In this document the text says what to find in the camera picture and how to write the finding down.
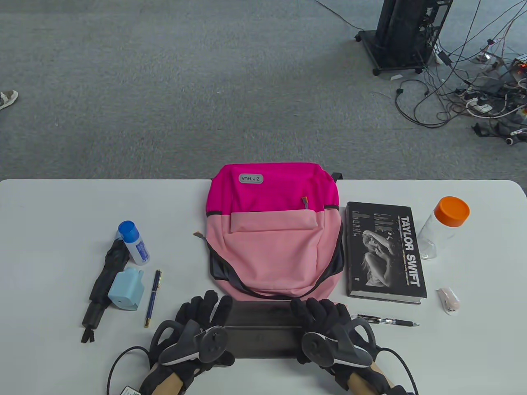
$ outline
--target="black tray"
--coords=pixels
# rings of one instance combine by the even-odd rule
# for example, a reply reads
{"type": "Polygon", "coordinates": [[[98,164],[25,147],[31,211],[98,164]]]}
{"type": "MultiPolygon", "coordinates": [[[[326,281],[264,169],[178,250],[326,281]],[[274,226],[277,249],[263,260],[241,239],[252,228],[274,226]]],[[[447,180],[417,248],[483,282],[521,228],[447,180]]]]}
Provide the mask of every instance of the black tray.
{"type": "Polygon", "coordinates": [[[236,358],[296,358],[303,333],[289,302],[235,301],[225,329],[236,358]]]}

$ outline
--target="backpack zipper pull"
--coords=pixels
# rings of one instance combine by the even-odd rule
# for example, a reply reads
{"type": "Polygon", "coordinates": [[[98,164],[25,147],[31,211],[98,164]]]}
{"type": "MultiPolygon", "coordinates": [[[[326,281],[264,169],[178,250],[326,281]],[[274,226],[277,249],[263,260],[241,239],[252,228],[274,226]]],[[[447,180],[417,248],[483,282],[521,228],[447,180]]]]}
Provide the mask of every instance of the backpack zipper pull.
{"type": "Polygon", "coordinates": [[[194,232],[192,235],[194,235],[194,236],[196,236],[196,237],[198,237],[198,238],[200,238],[202,240],[205,240],[205,241],[207,240],[205,238],[205,236],[203,236],[203,233],[201,233],[201,232],[194,232]]]}

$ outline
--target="carpet floor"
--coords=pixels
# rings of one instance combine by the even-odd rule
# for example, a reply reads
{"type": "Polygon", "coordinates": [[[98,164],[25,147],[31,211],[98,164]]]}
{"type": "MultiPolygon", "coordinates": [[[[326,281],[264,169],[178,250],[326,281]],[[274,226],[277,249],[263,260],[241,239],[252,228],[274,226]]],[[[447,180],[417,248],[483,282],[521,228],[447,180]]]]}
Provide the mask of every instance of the carpet floor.
{"type": "MultiPolygon", "coordinates": [[[[472,34],[514,3],[483,0],[472,34]]],[[[357,30],[313,0],[0,4],[0,90],[19,92],[0,112],[0,179],[208,178],[232,162],[313,161],[349,179],[527,188],[527,144],[478,138],[468,117],[435,130],[406,121],[393,103],[400,81],[374,77],[357,30]]],[[[375,29],[382,0],[326,4],[375,29]]],[[[454,2],[446,49],[464,42],[476,6],[454,2]]],[[[524,53],[521,20],[507,46],[524,53]]],[[[423,93],[408,84],[402,105],[423,93]]],[[[418,115],[437,122],[439,111],[432,97],[418,115]]]]}

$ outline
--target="black computer case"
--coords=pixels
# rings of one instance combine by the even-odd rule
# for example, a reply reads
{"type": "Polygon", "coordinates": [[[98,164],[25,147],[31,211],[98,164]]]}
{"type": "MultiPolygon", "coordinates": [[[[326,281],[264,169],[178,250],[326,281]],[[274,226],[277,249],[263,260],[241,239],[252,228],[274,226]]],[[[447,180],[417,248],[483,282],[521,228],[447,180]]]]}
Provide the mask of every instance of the black computer case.
{"type": "Polygon", "coordinates": [[[375,31],[355,36],[374,63],[385,70],[422,72],[433,53],[453,0],[385,0],[375,31]]]}

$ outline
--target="orange bottle cap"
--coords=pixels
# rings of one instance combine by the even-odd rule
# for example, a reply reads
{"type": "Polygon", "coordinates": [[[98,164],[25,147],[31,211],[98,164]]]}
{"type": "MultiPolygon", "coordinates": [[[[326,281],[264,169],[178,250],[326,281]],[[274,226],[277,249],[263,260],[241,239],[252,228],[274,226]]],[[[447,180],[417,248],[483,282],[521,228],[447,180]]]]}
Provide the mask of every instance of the orange bottle cap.
{"type": "Polygon", "coordinates": [[[443,225],[458,228],[470,216],[470,207],[454,196],[445,196],[434,209],[435,217],[443,225]]]}

